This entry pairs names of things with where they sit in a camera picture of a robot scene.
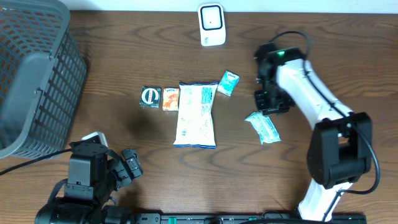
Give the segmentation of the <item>green soft wipes pack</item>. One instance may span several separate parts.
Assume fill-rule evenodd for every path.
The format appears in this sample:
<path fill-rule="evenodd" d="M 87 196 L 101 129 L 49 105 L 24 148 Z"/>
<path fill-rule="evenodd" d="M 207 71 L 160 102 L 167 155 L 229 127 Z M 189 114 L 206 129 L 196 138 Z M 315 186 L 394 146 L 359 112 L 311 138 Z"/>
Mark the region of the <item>green soft wipes pack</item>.
<path fill-rule="evenodd" d="M 245 121 L 252 124 L 253 128 L 259 135 L 261 144 L 271 144 L 281 141 L 279 132 L 270 117 L 263 115 L 261 112 L 253 112 L 245 119 Z"/>

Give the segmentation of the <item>teal white Kleenex tissue pack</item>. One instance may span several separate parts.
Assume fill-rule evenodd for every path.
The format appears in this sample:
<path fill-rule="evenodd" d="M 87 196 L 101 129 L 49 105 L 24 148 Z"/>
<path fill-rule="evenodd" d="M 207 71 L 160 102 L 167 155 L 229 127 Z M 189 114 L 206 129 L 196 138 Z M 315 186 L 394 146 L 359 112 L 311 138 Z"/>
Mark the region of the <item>teal white Kleenex tissue pack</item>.
<path fill-rule="evenodd" d="M 239 82 L 239 79 L 239 75 L 230 71 L 225 71 L 222 79 L 219 82 L 217 90 L 226 96 L 231 96 L 233 94 L 234 88 Z"/>

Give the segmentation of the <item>cream wipes pack blue edges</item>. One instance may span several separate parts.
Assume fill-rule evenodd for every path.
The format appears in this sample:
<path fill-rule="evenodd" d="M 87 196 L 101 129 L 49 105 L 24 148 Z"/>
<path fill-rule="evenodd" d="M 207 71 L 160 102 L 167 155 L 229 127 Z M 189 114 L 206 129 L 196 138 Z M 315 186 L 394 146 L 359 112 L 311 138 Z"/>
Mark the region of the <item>cream wipes pack blue edges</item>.
<path fill-rule="evenodd" d="M 218 82 L 181 82 L 179 87 L 179 109 L 174 146 L 214 149 L 216 143 L 211 111 Z"/>

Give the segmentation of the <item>black healing ointment box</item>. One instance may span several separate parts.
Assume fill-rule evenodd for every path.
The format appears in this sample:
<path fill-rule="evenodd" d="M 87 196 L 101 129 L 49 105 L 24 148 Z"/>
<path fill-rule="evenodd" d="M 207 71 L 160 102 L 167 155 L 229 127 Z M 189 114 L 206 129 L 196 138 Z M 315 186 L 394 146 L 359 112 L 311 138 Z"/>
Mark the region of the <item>black healing ointment box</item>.
<path fill-rule="evenodd" d="M 159 87 L 142 87 L 140 106 L 158 108 L 160 106 L 161 88 Z"/>

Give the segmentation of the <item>orange tissue pack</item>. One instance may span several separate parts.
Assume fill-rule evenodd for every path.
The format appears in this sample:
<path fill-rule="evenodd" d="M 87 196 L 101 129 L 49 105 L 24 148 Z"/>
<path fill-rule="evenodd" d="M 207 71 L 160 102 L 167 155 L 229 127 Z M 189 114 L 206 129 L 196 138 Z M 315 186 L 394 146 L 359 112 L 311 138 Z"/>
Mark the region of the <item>orange tissue pack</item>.
<path fill-rule="evenodd" d="M 180 90 L 178 88 L 165 88 L 163 92 L 162 109 L 164 111 L 178 111 Z"/>

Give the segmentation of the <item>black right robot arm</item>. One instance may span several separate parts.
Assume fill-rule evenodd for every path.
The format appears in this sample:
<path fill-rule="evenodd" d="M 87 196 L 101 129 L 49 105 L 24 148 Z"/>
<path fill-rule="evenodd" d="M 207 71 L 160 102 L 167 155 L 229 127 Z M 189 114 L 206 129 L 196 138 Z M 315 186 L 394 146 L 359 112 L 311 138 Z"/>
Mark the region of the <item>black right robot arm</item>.
<path fill-rule="evenodd" d="M 278 49 L 270 42 L 256 50 L 254 59 L 262 86 L 254 94 L 258 110 L 269 115 L 297 106 L 312 129 L 307 152 L 312 179 L 298 215 L 328 222 L 341 196 L 371 169 L 371 119 L 344 105 L 299 48 Z"/>

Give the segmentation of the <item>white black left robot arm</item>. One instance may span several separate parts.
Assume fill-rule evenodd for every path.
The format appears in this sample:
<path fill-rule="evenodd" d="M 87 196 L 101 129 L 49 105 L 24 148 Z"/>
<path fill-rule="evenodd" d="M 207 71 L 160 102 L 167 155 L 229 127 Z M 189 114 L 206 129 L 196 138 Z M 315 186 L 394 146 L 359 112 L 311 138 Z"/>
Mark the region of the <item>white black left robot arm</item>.
<path fill-rule="evenodd" d="M 111 194 L 143 175 L 139 156 L 127 148 L 117 154 L 97 139 L 70 143 L 68 178 L 58 182 L 36 223 L 135 223 L 128 209 L 107 205 Z"/>

